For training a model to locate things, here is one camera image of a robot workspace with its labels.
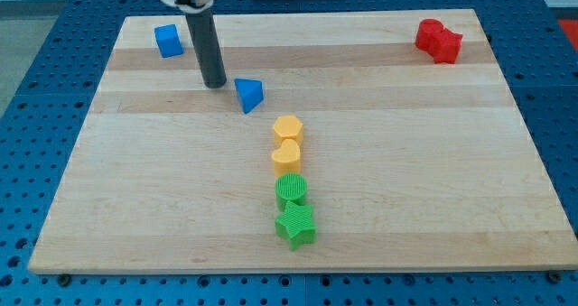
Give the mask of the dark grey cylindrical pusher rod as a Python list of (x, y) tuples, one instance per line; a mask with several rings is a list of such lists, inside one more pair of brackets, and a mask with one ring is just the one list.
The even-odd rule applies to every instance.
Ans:
[(186, 14), (185, 19), (204, 85), (207, 88), (223, 87), (227, 75), (212, 10), (208, 8), (196, 14)]

